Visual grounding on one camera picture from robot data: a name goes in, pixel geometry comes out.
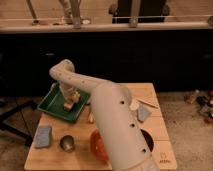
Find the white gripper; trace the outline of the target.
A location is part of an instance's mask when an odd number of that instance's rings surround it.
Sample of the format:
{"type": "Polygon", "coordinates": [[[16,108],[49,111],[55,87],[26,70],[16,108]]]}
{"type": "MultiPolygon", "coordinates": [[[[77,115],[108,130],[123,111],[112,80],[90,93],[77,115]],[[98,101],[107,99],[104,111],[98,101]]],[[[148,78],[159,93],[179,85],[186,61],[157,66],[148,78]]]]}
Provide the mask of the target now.
{"type": "Polygon", "coordinates": [[[62,91],[62,94],[67,101],[79,101],[80,94],[75,87],[62,84],[60,86],[60,90],[62,91]]]}

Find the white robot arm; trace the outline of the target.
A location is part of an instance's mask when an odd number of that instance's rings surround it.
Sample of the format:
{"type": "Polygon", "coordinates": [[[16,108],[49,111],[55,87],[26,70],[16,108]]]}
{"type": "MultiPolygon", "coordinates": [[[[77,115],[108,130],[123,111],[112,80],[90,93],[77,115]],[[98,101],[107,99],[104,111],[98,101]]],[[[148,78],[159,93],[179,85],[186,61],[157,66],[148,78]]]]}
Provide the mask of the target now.
{"type": "Polygon", "coordinates": [[[68,87],[90,94],[90,104],[109,162],[114,171],[160,171],[133,116],[129,89],[121,84],[77,74],[73,63],[62,60],[50,76],[68,87]]]}

